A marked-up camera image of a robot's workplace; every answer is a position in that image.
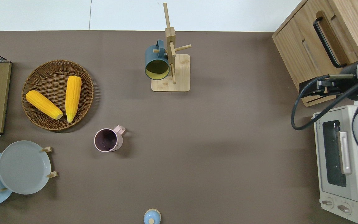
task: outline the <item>mug tree stand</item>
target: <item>mug tree stand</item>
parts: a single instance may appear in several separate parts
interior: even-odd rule
[[[176,54],[176,51],[187,49],[191,47],[191,44],[175,48],[175,29],[169,24],[166,3],[164,3],[164,12],[165,22],[167,23],[167,28],[165,29],[167,39],[166,53],[171,72],[166,78],[152,80],[152,90],[155,92],[187,92],[190,90],[190,55]]]

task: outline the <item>black cable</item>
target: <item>black cable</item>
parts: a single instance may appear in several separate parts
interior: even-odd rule
[[[292,112],[291,112],[291,125],[292,125],[293,129],[295,129],[295,130],[303,130],[303,129],[307,128],[308,126],[310,126],[314,122],[316,122],[318,119],[320,119],[323,115],[325,115],[330,109],[332,109],[335,105],[337,105],[344,98],[348,97],[349,95],[351,95],[352,93],[354,93],[355,91],[358,90],[358,83],[357,83],[356,85],[352,86],[352,88],[348,89],[346,92],[344,92],[343,94],[339,95],[338,98],[336,98],[334,102],[330,103],[330,105],[328,105],[325,109],[323,109],[323,111],[321,111],[321,113],[319,113],[317,116],[315,116],[309,122],[307,122],[305,125],[302,125],[302,126],[299,126],[299,127],[296,126],[294,118],[295,118],[295,111],[296,111],[297,105],[299,103],[299,100],[302,98],[302,96],[305,93],[307,88],[309,88],[315,82],[317,82],[319,80],[322,80],[324,78],[329,78],[329,75],[323,75],[323,76],[314,78],[307,85],[305,85],[304,88],[302,89],[302,91],[299,93],[299,96],[296,99],[296,101],[294,103],[294,107],[292,108]]]

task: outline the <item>white wall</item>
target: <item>white wall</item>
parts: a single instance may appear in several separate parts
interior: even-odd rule
[[[0,30],[275,31],[300,0],[0,0]]]

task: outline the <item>oven door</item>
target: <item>oven door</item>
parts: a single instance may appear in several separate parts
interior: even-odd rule
[[[316,122],[317,156],[321,191],[358,201],[351,120],[349,109],[339,108]]]

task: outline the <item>dark teal mug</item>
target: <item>dark teal mug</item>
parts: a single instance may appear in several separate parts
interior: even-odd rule
[[[170,70],[164,41],[158,40],[157,44],[151,45],[145,51],[145,73],[151,79],[160,80],[168,76]]]

